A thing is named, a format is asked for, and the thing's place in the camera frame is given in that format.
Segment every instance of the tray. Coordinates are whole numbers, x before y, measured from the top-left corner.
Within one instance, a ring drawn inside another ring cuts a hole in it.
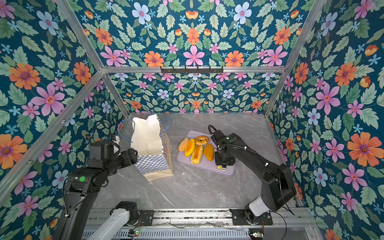
[[[207,136],[209,138],[209,142],[208,143],[210,143],[212,145],[212,147],[214,148],[214,150],[216,150],[216,145],[214,144],[214,142],[210,138],[210,134],[191,130],[191,131],[189,131],[187,133],[186,137],[191,139],[191,138],[195,138],[195,137],[198,137],[198,136]],[[200,161],[199,164],[192,164],[191,163],[191,156],[186,157],[184,155],[184,152],[179,152],[177,154],[177,160],[179,162],[181,162],[181,163],[188,164],[188,165],[191,165],[191,166],[194,166],[194,167],[198,167],[198,168],[201,168],[201,169],[205,169],[205,170],[208,170],[208,171],[211,171],[211,172],[216,172],[218,174],[222,174],[222,175],[225,175],[225,176],[232,176],[234,174],[234,172],[235,172],[235,165],[236,164],[234,164],[233,166],[227,166],[227,169],[225,171],[223,171],[221,169],[217,169],[216,168],[215,158],[212,161],[208,161],[208,159],[204,156],[204,154],[201,157],[201,161]]]

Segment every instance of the pastry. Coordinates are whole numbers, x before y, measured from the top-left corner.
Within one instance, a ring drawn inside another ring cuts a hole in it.
[[[187,146],[185,147],[184,155],[186,157],[189,157],[191,156],[194,150],[195,150],[195,139],[192,138],[188,141]]]
[[[195,138],[195,141],[196,141],[196,145],[205,145],[209,142],[209,138],[206,137],[206,136],[199,136],[197,138]]]
[[[203,146],[196,145],[195,150],[192,153],[191,163],[199,164],[202,156],[203,156]]]
[[[179,145],[179,151],[180,152],[183,152],[185,150],[185,147],[187,146],[187,143],[188,143],[188,138],[184,138],[183,141],[181,141],[180,145]]]
[[[208,161],[212,161],[214,159],[214,148],[211,144],[207,144],[205,146],[204,156],[208,159]]]

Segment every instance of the gray marble table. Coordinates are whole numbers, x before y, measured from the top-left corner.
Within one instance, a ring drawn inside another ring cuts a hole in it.
[[[130,117],[146,118],[146,114]],[[266,159],[281,164],[271,130],[261,114],[179,114],[160,113],[159,119],[171,118],[167,129],[172,149],[174,175],[147,181],[135,166],[120,169],[109,177],[109,184],[102,188],[93,208],[113,208],[120,201],[136,202],[139,208],[214,208],[244,207],[260,195],[259,178],[242,162],[236,162],[235,173],[224,176],[176,160],[178,145],[190,130],[208,132],[212,124],[224,134],[236,133],[251,148]],[[131,136],[131,124],[124,135]],[[121,141],[122,150],[129,142]]]

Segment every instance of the bagel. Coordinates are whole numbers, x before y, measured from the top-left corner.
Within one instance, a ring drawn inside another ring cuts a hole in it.
[[[202,146],[202,145],[207,144],[208,142],[209,142],[209,138],[206,136],[199,136],[199,137],[195,138],[196,145]]]

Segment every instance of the checkered paper bag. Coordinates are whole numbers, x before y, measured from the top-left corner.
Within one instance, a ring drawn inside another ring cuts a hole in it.
[[[147,119],[133,118],[131,147],[137,154],[137,169],[147,180],[173,176],[169,138],[156,114]]]

